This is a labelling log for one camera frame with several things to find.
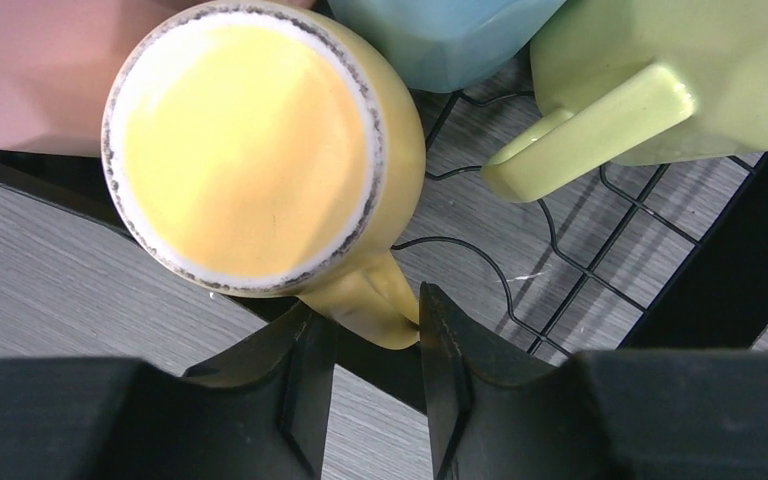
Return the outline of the light green mug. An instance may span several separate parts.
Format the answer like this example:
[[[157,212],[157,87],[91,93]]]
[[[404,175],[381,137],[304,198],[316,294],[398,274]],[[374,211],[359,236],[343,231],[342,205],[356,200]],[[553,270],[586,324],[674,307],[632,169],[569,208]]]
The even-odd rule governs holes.
[[[540,119],[481,170],[503,200],[608,162],[768,151],[768,1],[570,1],[530,65]]]

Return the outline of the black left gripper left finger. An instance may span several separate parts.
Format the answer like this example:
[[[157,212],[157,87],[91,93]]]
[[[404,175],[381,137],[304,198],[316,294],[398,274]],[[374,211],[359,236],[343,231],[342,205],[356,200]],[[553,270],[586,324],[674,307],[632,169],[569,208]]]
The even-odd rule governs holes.
[[[337,328],[296,304],[185,379],[202,388],[197,438],[216,479],[318,479]]]

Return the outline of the yellow mug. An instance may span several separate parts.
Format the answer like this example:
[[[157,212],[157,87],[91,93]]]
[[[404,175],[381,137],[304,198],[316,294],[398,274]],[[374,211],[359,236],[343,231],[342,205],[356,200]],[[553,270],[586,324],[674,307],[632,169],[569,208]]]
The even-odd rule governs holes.
[[[206,289],[292,296],[381,347],[419,336],[391,249],[426,149],[395,70],[336,21],[212,1],[146,35],[116,76],[101,153],[124,224]]]

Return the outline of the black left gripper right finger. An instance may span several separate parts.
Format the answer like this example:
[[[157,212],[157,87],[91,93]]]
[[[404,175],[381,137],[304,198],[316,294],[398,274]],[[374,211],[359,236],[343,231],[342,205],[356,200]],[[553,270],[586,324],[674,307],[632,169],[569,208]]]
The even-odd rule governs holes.
[[[568,367],[500,338],[432,283],[420,327],[435,478],[572,478]]]

